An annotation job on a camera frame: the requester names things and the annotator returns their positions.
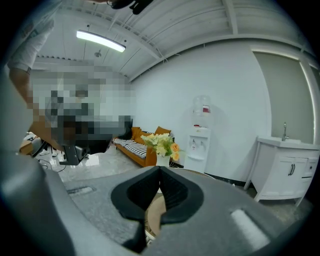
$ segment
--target cabinet door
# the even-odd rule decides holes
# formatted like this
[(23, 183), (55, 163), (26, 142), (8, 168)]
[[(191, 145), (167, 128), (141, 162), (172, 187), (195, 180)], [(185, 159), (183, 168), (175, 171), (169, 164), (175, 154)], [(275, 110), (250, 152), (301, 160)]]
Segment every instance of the cabinet door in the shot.
[(272, 174), (268, 184), (264, 189), (263, 195), (268, 197), (278, 197), (284, 191), (285, 183), (290, 172), (294, 168), (295, 158), (280, 156), (272, 169)]
[(291, 175), (288, 175), (283, 182), (281, 196), (294, 196), (298, 192), (298, 185), (305, 172), (307, 161), (307, 158), (294, 159)]

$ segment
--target white wall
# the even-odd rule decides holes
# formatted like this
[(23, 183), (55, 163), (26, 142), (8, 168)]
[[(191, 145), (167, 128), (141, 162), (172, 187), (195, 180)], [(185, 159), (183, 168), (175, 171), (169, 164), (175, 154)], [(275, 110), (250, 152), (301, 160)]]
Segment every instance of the white wall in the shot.
[(270, 135), (268, 89), (257, 59), (246, 42), (221, 42), (183, 53), (143, 74), (136, 91), (134, 126), (154, 132), (171, 129), (186, 149), (193, 98), (211, 98), (211, 141), (205, 172), (245, 181), (257, 135)]

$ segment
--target fluorescent light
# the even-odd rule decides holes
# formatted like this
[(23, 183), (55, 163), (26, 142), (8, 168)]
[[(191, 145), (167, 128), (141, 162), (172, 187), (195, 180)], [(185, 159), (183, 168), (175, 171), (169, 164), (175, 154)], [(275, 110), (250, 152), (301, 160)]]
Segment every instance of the fluorescent light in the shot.
[(124, 45), (117, 43), (111, 39), (108, 39), (108, 38), (103, 37), (98, 34), (86, 32), (83, 30), (78, 30), (76, 32), (76, 37), (110, 47), (110, 48), (115, 49), (121, 53), (123, 53), (124, 50), (126, 49), (126, 47)]

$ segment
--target person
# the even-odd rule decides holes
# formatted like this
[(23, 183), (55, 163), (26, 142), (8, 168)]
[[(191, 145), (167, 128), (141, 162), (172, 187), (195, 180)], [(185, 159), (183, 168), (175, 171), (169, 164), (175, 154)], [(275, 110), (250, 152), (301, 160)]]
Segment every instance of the person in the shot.
[[(88, 2), (102, 4), (115, 0), (88, 0)], [(51, 136), (50, 124), (45, 115), (33, 103), (32, 92), (29, 89), (30, 72), (37, 54), (47, 41), (54, 28), (55, 13), (62, 0), (45, 0), (39, 8), (21, 26), (13, 44), (5, 57), (9, 68), (9, 78), (14, 87), (26, 102), (27, 107), (33, 110), (33, 123), (29, 130), (49, 143), (53, 148), (63, 151), (63, 147)]]

